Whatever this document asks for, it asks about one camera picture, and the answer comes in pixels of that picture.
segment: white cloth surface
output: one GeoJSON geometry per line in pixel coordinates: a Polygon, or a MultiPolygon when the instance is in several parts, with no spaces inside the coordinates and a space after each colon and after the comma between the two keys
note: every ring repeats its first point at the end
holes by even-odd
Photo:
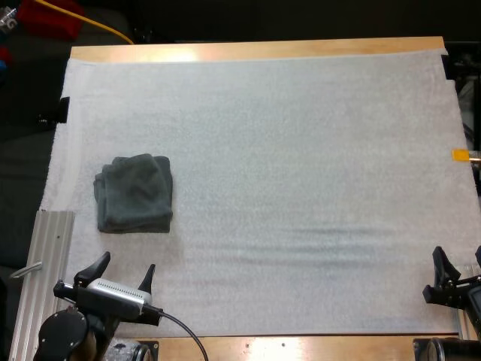
{"type": "MultiPolygon", "coordinates": [[[[41,208],[76,213],[67,281],[112,253],[199,335],[454,332],[431,253],[475,262],[479,205],[440,51],[243,62],[71,59],[41,208]],[[171,233],[101,234],[95,174],[167,156],[171,233]]],[[[185,335],[163,320],[119,336],[185,335]]]]}

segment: metal handle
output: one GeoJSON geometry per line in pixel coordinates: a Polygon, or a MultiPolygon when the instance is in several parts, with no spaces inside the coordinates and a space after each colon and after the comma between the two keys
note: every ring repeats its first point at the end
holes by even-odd
{"type": "Polygon", "coordinates": [[[34,263],[33,265],[28,265],[22,269],[19,269],[18,271],[12,273],[10,275],[10,278],[22,278],[26,276],[28,273],[32,271],[37,271],[38,269],[42,269],[42,261],[38,261],[37,263],[34,263]]]}

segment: folded towel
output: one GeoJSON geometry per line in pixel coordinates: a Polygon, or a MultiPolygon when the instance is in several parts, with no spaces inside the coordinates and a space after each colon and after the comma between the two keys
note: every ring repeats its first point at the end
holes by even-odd
{"type": "Polygon", "coordinates": [[[164,156],[115,158],[95,176],[94,195],[101,232],[170,231],[172,175],[164,156]]]}

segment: wooden board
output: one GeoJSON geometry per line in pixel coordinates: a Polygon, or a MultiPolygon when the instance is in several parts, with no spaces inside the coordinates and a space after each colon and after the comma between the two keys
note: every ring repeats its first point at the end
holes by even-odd
{"type": "MultiPolygon", "coordinates": [[[[91,62],[199,62],[300,56],[383,54],[443,49],[441,37],[152,44],[73,47],[71,58],[91,62]]],[[[433,335],[273,336],[202,338],[210,360],[413,360],[413,339],[433,335]]],[[[191,338],[160,338],[162,361],[201,361],[191,338]]]]}
{"type": "MultiPolygon", "coordinates": [[[[210,361],[409,361],[424,336],[276,336],[201,338],[210,361]]],[[[427,335],[426,338],[446,337],[427,335]]],[[[202,361],[191,338],[159,338],[161,361],[202,361]]]]}
{"type": "Polygon", "coordinates": [[[441,37],[152,44],[72,47],[71,58],[90,62],[198,62],[296,56],[383,54],[444,48],[441,37]]]}

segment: yellow cable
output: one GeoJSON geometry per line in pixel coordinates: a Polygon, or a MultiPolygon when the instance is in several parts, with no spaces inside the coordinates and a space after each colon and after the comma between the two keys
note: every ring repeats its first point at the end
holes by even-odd
{"type": "Polygon", "coordinates": [[[129,38],[127,38],[124,34],[122,34],[121,32],[118,32],[117,30],[115,29],[112,29],[104,24],[100,24],[100,23],[97,23],[96,21],[94,20],[91,20],[89,19],[88,17],[83,17],[82,15],[79,15],[79,14],[76,14],[76,13],[72,13],[71,11],[68,11],[66,9],[62,9],[62,8],[59,8],[58,6],[55,6],[49,2],[46,2],[44,0],[35,0],[35,2],[37,2],[38,4],[42,4],[43,6],[46,6],[50,9],[53,9],[53,10],[57,10],[61,13],[64,13],[66,15],[69,15],[71,17],[76,17],[77,19],[79,20],[82,20],[86,23],[89,23],[89,24],[92,24],[94,26],[97,26],[99,28],[102,28],[104,30],[107,30],[108,32],[112,32],[114,33],[115,35],[117,36],[120,36],[123,40],[127,41],[129,44],[133,44],[134,42],[132,40],[130,40],[129,38]]]}

